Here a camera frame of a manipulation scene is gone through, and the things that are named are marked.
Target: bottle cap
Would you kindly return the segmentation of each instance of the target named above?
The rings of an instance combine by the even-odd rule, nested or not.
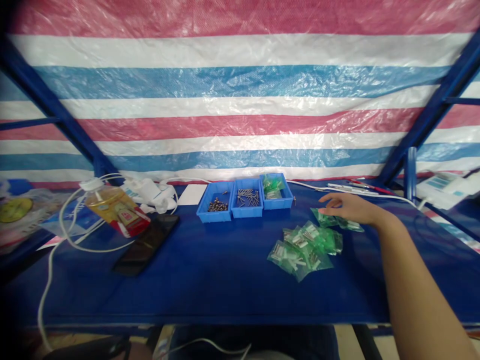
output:
[[[89,180],[82,181],[79,185],[84,191],[93,191],[101,188],[104,185],[104,182],[98,177],[93,177]]]

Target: yellow sticker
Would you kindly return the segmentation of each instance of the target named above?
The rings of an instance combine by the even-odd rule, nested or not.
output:
[[[27,197],[18,197],[0,206],[0,223],[13,223],[32,209],[34,202]]]

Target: white wire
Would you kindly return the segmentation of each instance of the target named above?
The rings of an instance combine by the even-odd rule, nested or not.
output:
[[[330,190],[330,191],[336,191],[336,192],[340,192],[340,193],[353,194],[353,192],[351,192],[351,191],[341,190],[341,189],[335,188],[335,187],[317,187],[317,186],[307,185],[307,184],[305,184],[305,183],[303,183],[303,182],[297,182],[297,181],[293,181],[293,180],[287,180],[286,182],[287,182],[287,183],[292,183],[292,184],[301,185],[301,186],[304,186],[304,187],[307,187],[307,188],[311,188],[311,189],[316,189],[316,190]],[[369,194],[369,193],[358,193],[358,192],[355,192],[354,194],[355,194],[355,195],[358,195],[358,196],[369,196],[369,197],[372,197],[372,198],[386,198],[386,199],[402,200],[402,201],[404,201],[404,202],[406,202],[406,203],[409,203],[409,204],[412,205],[414,208],[417,208],[417,205],[415,205],[413,201],[410,201],[410,200],[408,200],[407,198],[404,198],[404,197],[401,197],[401,196]]]
[[[112,179],[124,179],[124,178],[125,177],[122,176],[122,174],[120,174],[120,173],[112,173],[112,174],[107,174],[107,175],[104,175],[104,176],[100,177],[100,179],[102,179],[103,181],[108,181],[108,180],[112,180]],[[172,210],[171,214],[173,214],[175,212],[175,210],[177,210],[178,201],[179,201],[179,196],[177,194],[177,191],[175,190],[175,188],[173,188],[173,190],[175,191],[176,202],[175,202],[175,208]],[[64,212],[65,212],[65,209],[67,208],[67,205],[70,204],[70,202],[81,191],[82,191],[82,189],[79,188],[73,194],[71,194],[70,197],[62,205],[62,207],[60,209],[60,213],[58,214],[58,223],[60,224],[60,228],[62,229],[63,234],[64,234],[66,240],[68,241],[68,243],[72,247],[74,247],[75,249],[78,249],[78,250],[81,250],[81,251],[84,251],[84,252],[88,252],[88,253],[110,253],[110,252],[114,252],[114,251],[126,248],[127,246],[131,245],[134,241],[130,241],[129,243],[126,243],[125,245],[122,245],[122,246],[119,246],[119,247],[116,247],[116,248],[113,248],[113,249],[108,249],[108,250],[92,250],[92,249],[88,249],[86,247],[82,247],[82,246],[77,245],[77,244],[81,243],[84,239],[86,239],[91,233],[93,233],[94,231],[99,229],[105,223],[105,221],[102,221],[101,223],[99,223],[92,230],[90,230],[88,233],[86,233],[85,235],[80,237],[75,242],[72,240],[69,233],[73,229],[73,227],[75,225],[75,222],[77,220],[78,208],[80,206],[80,203],[82,202],[81,199],[78,201],[75,208],[73,209],[73,219],[72,219],[72,222],[71,222],[71,225],[70,225],[70,228],[68,229],[68,231],[65,228],[65,224],[64,224]],[[60,244],[61,244],[61,242],[59,242],[57,245],[55,245],[55,247],[51,250],[50,254],[48,255],[48,279],[46,281],[46,286],[45,286],[45,289],[43,290],[43,294],[41,296],[40,303],[38,304],[38,311],[37,311],[37,318],[36,318],[37,319],[37,324],[38,324],[38,330],[40,331],[40,336],[41,336],[41,339],[43,341],[43,345],[45,346],[45,348],[47,349],[48,352],[52,352],[53,349],[52,349],[52,346],[50,345],[50,343],[48,341],[47,333],[45,332],[43,312],[44,312],[45,299],[47,298],[47,294],[48,294],[50,286],[52,284],[54,252]]]
[[[422,210],[424,208],[425,204],[429,202],[429,200],[430,199],[428,197],[425,197],[424,199],[422,199],[422,201],[418,205],[417,209]]]
[[[163,179],[162,182],[164,182],[166,180],[166,182],[168,183],[170,180],[183,180],[183,179],[188,179],[188,180],[199,180],[199,181],[203,181],[205,183],[208,183],[210,184],[211,181],[208,181],[208,180],[205,180],[205,179],[201,179],[199,177],[169,177],[167,179]]]
[[[36,314],[36,321],[38,323],[38,330],[40,331],[41,340],[43,341],[43,345],[45,346],[45,348],[49,353],[51,353],[53,349],[49,343],[49,339],[47,338],[47,333],[45,332],[43,312],[44,312],[45,299],[47,298],[50,285],[52,284],[52,278],[54,273],[53,271],[54,252],[61,243],[62,242],[59,242],[57,245],[55,245],[53,249],[50,251],[50,254],[48,255],[48,280],[46,281],[45,290],[43,290],[43,294],[41,295],[40,304],[38,305],[38,311]]]
[[[162,360],[163,357],[167,356],[168,354],[171,354],[173,352],[176,352],[180,349],[183,349],[185,347],[187,347],[188,345],[191,345],[191,344],[194,344],[194,343],[198,343],[198,342],[206,342],[206,343],[209,343],[210,345],[212,345],[215,349],[217,349],[219,352],[222,352],[224,354],[227,354],[227,355],[238,355],[238,354],[243,354],[243,356],[241,357],[240,360],[244,360],[245,357],[247,356],[247,353],[249,352],[250,348],[252,347],[252,344],[249,344],[246,348],[244,349],[241,349],[241,350],[225,350],[224,348],[218,346],[216,343],[214,343],[212,340],[210,339],[207,339],[207,338],[204,338],[204,337],[201,337],[201,338],[198,338],[198,339],[195,339],[195,340],[192,340],[190,342],[187,342],[186,344],[183,344],[181,346],[178,346],[178,347],[175,347],[169,351],[167,351],[166,353],[164,353],[162,356],[160,356],[160,360]]]

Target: orange bottle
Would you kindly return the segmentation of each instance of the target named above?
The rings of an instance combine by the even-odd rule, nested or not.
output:
[[[98,177],[82,181],[85,205],[126,238],[134,237],[150,224],[150,218],[119,187],[106,186]]]

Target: black phone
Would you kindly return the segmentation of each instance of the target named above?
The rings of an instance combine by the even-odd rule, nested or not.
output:
[[[156,216],[149,227],[117,260],[112,270],[131,277],[140,274],[178,222],[179,217],[176,215],[160,214]]]

